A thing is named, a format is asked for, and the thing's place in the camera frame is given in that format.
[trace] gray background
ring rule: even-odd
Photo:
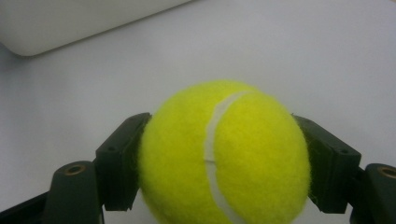
[[[394,2],[199,0],[33,58],[0,46],[0,210],[91,161],[126,118],[215,78],[274,95],[361,152],[361,167],[396,166]],[[105,216],[156,223],[140,195]],[[348,217],[308,202],[295,223]]]

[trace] yellow tennis ball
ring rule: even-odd
[[[230,80],[180,91],[154,114],[139,184],[161,223],[290,223],[310,184],[304,135],[273,97]]]

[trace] white curved line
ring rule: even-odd
[[[224,195],[221,193],[218,185],[218,180],[216,177],[216,159],[215,159],[215,131],[221,117],[227,111],[227,109],[232,105],[235,101],[237,101],[241,96],[249,93],[251,91],[239,91],[236,92],[220,103],[218,103],[215,107],[215,111],[212,115],[211,120],[209,121],[206,127],[206,140],[205,140],[205,167],[206,174],[209,180],[210,191],[212,193],[213,200],[215,201],[218,208],[223,211],[224,215],[230,219],[232,223],[246,223],[244,219],[242,219],[228,204]]]

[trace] white surface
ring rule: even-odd
[[[32,56],[189,0],[2,0],[0,42]]]
[[[49,188],[122,121],[175,91],[234,78],[371,162],[396,165],[396,4],[200,0],[34,58],[0,49],[0,210]],[[156,223],[140,197],[107,223]],[[295,223],[347,223],[308,203]]]

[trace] black plastic part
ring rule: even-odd
[[[1,224],[39,224],[46,205],[47,193],[40,194],[24,203],[0,213]]]
[[[324,213],[344,214],[361,154],[309,119],[294,116],[308,144],[311,201]]]
[[[107,211],[131,209],[137,184],[137,150],[149,113],[132,116],[96,150],[95,163]]]
[[[95,167],[91,161],[76,161],[55,172],[43,223],[104,223]]]
[[[363,178],[363,192],[375,223],[396,223],[396,168],[370,164]]]
[[[347,201],[352,205],[353,210],[350,215],[349,223],[351,224],[375,224],[369,204],[364,195],[364,186],[362,184],[366,173],[359,169],[356,176],[350,181],[350,193],[346,196]]]

